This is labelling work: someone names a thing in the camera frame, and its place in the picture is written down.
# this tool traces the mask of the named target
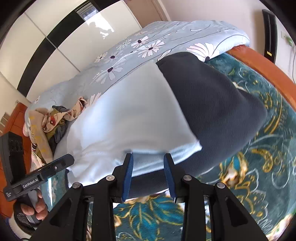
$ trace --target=orange wooden headboard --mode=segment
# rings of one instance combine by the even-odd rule
[[[279,67],[245,45],[234,47],[227,53],[266,78],[296,111],[296,85]]]
[[[8,123],[6,124],[3,134],[11,131],[19,136],[22,136],[22,142],[24,147],[24,160],[26,165],[26,171],[29,173],[31,168],[31,140],[29,137],[25,137],[22,133],[22,128],[25,123],[25,111],[27,107],[22,103],[18,103],[16,108],[13,110]],[[4,217],[11,217],[12,208],[14,202],[7,202],[3,194],[3,188],[6,186],[6,180],[2,168],[0,158],[0,213]]]

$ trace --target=finger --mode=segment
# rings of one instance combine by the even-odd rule
[[[35,210],[39,213],[39,212],[41,212],[41,211],[43,211],[45,209],[47,210],[47,206],[46,206],[46,204],[44,202],[44,199],[40,198],[38,200],[38,202],[36,203]]]
[[[25,215],[33,215],[35,213],[34,209],[21,203],[20,208]]]
[[[48,210],[47,210],[47,209],[44,209],[44,210],[42,210],[40,213],[37,213],[37,214],[36,214],[36,218],[37,218],[38,220],[43,220],[43,219],[46,218],[47,214],[48,214]]]
[[[39,198],[43,198],[42,197],[42,192],[40,191],[40,189],[36,188],[37,194]]]

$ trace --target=gray cloth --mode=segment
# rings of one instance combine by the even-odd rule
[[[52,108],[56,109],[58,112],[67,112],[67,111],[69,111],[69,109],[66,109],[62,105],[61,106],[53,105]],[[68,128],[68,121],[66,121],[66,120],[64,120],[64,121],[65,121],[65,124],[62,125],[62,126],[58,126],[56,128],[55,134],[48,140],[48,144],[49,144],[49,147],[50,147],[53,155],[55,153],[57,144],[61,141],[61,139],[65,135],[66,130]]]
[[[267,111],[261,100],[236,89],[229,78],[193,54],[176,53],[156,64],[202,145],[201,151],[177,164],[187,174],[198,176],[234,155],[264,124]],[[132,178],[129,197],[166,188],[164,171],[150,172]]]

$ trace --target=blue gripper pad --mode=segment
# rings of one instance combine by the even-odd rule
[[[167,180],[168,189],[170,191],[170,197],[175,200],[177,196],[175,192],[175,182],[173,179],[172,171],[170,169],[169,160],[167,159],[166,155],[163,157],[163,167],[165,170],[165,177]]]
[[[131,154],[128,167],[126,170],[126,175],[123,180],[123,191],[122,191],[122,201],[125,202],[125,200],[128,197],[129,188],[131,186],[131,175],[133,173],[133,154]]]

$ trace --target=black stripe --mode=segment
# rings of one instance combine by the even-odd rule
[[[56,48],[47,39],[44,39],[39,45],[22,74],[17,87],[17,90],[24,96],[27,96],[41,68],[55,50]]]
[[[41,68],[46,63],[51,54],[56,50],[56,48],[61,45],[62,42],[64,42],[67,37],[69,37],[71,33],[73,33],[81,24],[85,22],[85,20],[83,19],[83,14],[85,12],[83,12],[84,10],[82,8],[90,4],[90,2],[98,11],[100,11],[117,2],[117,0],[85,1],[58,23],[58,25],[47,36],[52,44],[47,39],[44,39],[42,41],[42,43],[33,54],[32,58],[30,59],[20,79],[17,90],[24,96],[27,96],[35,78],[37,77]]]
[[[61,43],[83,23],[83,18],[75,11],[72,11],[59,22],[47,37],[56,47],[59,47]]]

